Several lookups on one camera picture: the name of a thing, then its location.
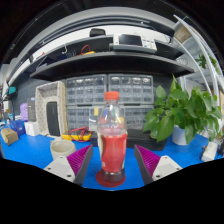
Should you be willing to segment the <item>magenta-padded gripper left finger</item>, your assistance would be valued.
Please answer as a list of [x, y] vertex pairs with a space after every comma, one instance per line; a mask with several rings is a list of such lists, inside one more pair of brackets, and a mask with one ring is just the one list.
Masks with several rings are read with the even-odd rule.
[[59, 156], [46, 166], [44, 170], [81, 186], [92, 156], [93, 146], [88, 145], [67, 157]]

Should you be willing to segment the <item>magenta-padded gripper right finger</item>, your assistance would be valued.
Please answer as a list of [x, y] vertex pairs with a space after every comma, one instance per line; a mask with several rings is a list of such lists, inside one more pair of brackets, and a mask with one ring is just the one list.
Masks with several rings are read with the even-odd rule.
[[134, 155], [145, 185], [182, 169], [182, 167], [169, 156], [158, 156], [147, 148], [139, 145], [134, 146]]

